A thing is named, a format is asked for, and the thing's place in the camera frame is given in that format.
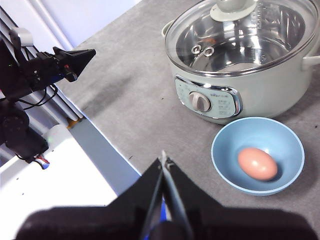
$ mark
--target pot handle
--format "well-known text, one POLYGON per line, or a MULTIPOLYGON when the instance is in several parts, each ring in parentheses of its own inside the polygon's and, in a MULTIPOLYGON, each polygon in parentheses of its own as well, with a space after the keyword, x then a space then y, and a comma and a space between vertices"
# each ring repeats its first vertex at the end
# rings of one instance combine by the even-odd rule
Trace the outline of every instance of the pot handle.
POLYGON ((305 56, 302 59, 302 70, 308 70, 310 67, 320 64, 320 55, 319 56, 305 56))
POLYGON ((161 35, 162 37, 166 37, 166 34, 169 30, 169 28, 171 27, 171 25, 174 23, 175 19, 174 20, 171 20, 170 22, 168 22, 166 25, 164 25, 164 27, 162 28, 161 30, 161 35))

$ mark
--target pot body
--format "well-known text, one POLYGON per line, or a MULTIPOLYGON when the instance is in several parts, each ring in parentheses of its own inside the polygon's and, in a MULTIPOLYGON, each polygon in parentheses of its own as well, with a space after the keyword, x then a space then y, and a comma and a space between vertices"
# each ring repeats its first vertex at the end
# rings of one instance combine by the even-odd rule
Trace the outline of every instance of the pot body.
POLYGON ((217 124, 225 125, 244 117, 275 117, 291 108, 307 91, 312 79, 312 68, 311 64, 304 66, 304 57, 312 55, 318 49, 320 41, 317 37, 289 60, 272 68, 241 76, 201 76, 186 72, 170 62, 177 95, 182 104, 199 117, 217 124), (236 94, 231 94, 232 98, 225 94, 225 89, 232 89, 236 94), (208 111, 195 110, 190 99, 192 92, 207 97, 211 103, 208 111), (227 99, 224 102, 231 106, 227 107, 229 112, 224 111, 223 104, 219 104, 223 97, 227 99))

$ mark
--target white platform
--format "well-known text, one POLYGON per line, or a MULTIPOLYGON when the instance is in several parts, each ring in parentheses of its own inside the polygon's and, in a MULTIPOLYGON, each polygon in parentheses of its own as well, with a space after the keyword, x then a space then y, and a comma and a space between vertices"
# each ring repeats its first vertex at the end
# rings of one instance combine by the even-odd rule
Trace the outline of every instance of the white platform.
POLYGON ((14 157, 0 168, 0 240, 12 240, 33 212, 60 206, 106 206, 117 195, 69 131, 56 125, 44 137, 46 170, 14 157))

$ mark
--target control panel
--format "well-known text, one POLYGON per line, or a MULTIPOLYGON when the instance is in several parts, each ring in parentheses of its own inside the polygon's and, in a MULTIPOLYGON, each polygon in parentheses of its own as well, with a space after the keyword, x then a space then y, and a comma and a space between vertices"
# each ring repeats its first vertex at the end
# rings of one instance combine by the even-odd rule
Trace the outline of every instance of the control panel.
POLYGON ((187 108, 214 119, 238 115, 242 110, 241 97, 237 90, 226 86, 212 86, 176 76, 177 95, 187 108))

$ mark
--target blue bowl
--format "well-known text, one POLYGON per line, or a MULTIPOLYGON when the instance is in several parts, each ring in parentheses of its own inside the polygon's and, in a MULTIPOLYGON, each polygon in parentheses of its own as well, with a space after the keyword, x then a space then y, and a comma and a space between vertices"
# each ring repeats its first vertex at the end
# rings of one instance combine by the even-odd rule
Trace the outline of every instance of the blue bowl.
POLYGON ((264 117, 246 117, 233 121, 215 136, 211 157, 220 176, 238 190, 254 195, 276 194, 292 184, 305 163, 304 147, 286 125, 264 117), (238 164, 238 154, 245 148, 268 153, 278 166, 274 179, 260 181, 248 176, 238 164))

